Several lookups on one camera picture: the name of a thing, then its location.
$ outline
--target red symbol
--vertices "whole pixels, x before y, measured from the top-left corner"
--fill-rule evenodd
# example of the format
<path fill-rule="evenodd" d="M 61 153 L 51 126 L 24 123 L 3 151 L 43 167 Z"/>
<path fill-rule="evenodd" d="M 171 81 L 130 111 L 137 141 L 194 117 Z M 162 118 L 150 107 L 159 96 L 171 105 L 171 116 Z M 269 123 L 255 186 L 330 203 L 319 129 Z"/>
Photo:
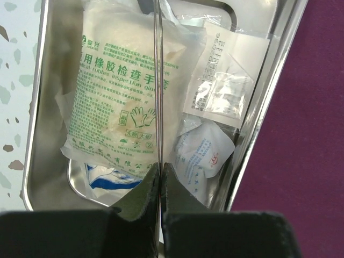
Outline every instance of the red symbol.
<path fill-rule="evenodd" d="M 210 162 L 213 164 L 213 165 L 216 165 L 217 162 L 218 162 L 218 153 L 216 153 L 210 160 Z"/>

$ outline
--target maroon table surface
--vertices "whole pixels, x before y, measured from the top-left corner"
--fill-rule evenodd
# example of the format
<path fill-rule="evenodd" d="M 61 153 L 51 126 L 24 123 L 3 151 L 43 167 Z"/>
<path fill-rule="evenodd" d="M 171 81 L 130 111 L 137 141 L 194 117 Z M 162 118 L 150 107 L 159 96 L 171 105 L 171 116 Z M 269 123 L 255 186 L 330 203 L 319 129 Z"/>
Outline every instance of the maroon table surface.
<path fill-rule="evenodd" d="M 344 0 L 309 0 L 233 210 L 280 212 L 304 257 L 344 257 Z"/>

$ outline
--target purple surface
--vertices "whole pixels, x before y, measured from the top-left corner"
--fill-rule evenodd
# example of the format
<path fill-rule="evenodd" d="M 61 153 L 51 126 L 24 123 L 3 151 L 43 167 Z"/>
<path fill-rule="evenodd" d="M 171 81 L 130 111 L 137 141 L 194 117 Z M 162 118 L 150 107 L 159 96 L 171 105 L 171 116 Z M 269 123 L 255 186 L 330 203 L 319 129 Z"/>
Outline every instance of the purple surface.
<path fill-rule="evenodd" d="M 344 1 L 309 0 L 234 210 L 273 210 L 304 257 L 344 257 Z"/>

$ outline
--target speckled white surface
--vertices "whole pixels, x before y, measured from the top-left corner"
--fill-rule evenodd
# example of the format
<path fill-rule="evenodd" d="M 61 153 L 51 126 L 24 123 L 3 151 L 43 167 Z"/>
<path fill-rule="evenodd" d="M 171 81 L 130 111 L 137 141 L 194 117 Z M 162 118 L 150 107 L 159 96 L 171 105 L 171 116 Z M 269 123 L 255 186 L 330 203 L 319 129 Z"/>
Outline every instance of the speckled white surface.
<path fill-rule="evenodd" d="M 0 0 L 0 211 L 20 197 L 41 0 Z"/>

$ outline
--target stainless steel tray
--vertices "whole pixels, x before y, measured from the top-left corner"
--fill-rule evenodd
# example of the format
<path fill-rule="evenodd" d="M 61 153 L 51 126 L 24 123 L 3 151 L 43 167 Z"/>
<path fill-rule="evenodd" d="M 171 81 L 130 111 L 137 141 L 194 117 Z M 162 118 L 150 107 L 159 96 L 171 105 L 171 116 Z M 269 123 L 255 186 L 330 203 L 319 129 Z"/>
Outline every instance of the stainless steel tray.
<path fill-rule="evenodd" d="M 174 7 L 180 2 L 174 0 L 171 5 Z M 190 2 L 223 9 L 233 25 L 244 31 L 275 35 L 271 38 L 244 125 L 240 133 L 233 135 L 235 152 L 209 183 L 208 206 L 229 211 L 307 0 Z M 43 1 L 23 180 L 23 197 L 28 210 L 104 207 L 82 197 L 84 184 L 79 165 L 69 162 L 60 151 L 67 131 L 55 95 L 58 92 L 66 94 L 75 88 L 81 36 L 80 0 Z"/>

